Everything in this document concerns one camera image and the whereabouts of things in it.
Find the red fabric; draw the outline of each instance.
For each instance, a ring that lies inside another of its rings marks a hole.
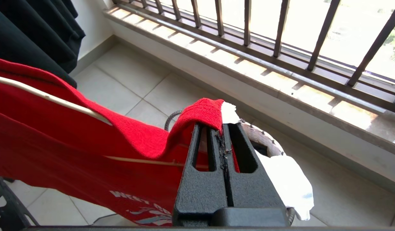
[[[0,83],[0,176],[60,190],[140,225],[171,225],[182,168],[105,156],[184,163],[196,122],[222,127],[222,100],[187,107],[168,133],[86,99],[49,72],[0,60],[0,76],[90,108],[113,125]]]

